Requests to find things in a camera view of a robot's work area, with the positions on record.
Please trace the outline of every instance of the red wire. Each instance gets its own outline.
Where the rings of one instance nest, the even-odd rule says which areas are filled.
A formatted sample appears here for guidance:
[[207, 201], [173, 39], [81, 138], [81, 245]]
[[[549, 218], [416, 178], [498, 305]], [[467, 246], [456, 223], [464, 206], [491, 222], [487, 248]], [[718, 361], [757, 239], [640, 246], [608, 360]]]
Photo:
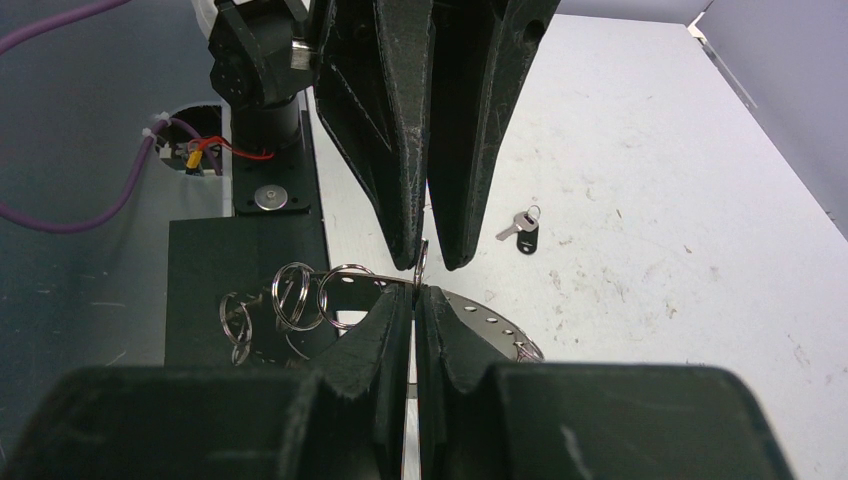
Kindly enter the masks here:
[[241, 150], [237, 150], [237, 149], [233, 148], [232, 145], [230, 145], [230, 142], [228, 142], [226, 138], [219, 137], [219, 136], [209, 137], [209, 138], [206, 138], [206, 139], [196, 138], [196, 139], [188, 142], [189, 145], [192, 145], [194, 143], [200, 144], [200, 145], [198, 145], [196, 150], [203, 150], [206, 147], [218, 144], [218, 145], [221, 145], [222, 147], [226, 148], [227, 150], [233, 152], [234, 154], [236, 154], [240, 157], [244, 157], [244, 158], [247, 158], [247, 159], [250, 159], [250, 160], [256, 160], [256, 161], [259, 161], [259, 162], [262, 162], [262, 161], [265, 161], [265, 160], [270, 160], [270, 159], [274, 158], [274, 152], [264, 154], [264, 155], [252, 155], [250, 153], [243, 152]]

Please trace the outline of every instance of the key tag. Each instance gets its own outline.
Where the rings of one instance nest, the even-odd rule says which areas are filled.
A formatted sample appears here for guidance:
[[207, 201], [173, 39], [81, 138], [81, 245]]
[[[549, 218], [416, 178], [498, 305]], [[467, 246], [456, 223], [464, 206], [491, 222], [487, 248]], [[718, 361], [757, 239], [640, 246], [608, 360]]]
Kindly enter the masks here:
[[533, 205], [527, 209], [527, 215], [536, 222], [536, 228], [531, 232], [518, 232], [515, 245], [519, 252], [525, 255], [533, 255], [539, 247], [539, 218], [542, 216], [542, 209], [538, 205]]

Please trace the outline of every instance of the white table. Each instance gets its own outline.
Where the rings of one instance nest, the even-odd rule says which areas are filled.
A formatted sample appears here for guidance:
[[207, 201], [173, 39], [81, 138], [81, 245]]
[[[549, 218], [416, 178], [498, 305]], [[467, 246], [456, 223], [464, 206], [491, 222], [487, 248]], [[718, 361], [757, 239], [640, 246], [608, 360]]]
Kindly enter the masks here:
[[[313, 120], [331, 263], [397, 274]], [[494, 236], [531, 204], [528, 257]], [[432, 216], [425, 236], [426, 282], [485, 302], [549, 360], [727, 368], [798, 478], [848, 476], [848, 244], [683, 26], [556, 16], [476, 258], [448, 273]]]

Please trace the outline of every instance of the silver key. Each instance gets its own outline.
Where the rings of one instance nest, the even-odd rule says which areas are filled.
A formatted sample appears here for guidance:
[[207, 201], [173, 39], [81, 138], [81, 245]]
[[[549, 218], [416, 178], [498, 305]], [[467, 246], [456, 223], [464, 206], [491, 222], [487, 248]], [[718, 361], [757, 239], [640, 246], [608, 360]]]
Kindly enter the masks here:
[[504, 230], [503, 232], [497, 234], [495, 238], [500, 241], [504, 241], [510, 237], [510, 235], [516, 234], [518, 232], [532, 232], [536, 230], [539, 226], [539, 223], [533, 219], [527, 212], [521, 212], [515, 215], [515, 218], [512, 221], [512, 225]]

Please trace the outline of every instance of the black cylinder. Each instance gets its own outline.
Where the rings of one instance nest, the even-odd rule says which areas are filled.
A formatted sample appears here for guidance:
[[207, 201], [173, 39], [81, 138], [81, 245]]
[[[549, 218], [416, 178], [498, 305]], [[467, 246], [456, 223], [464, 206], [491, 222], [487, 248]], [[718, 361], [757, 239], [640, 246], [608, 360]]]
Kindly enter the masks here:
[[297, 95], [261, 109], [233, 110], [233, 143], [250, 153], [273, 152], [300, 139]]

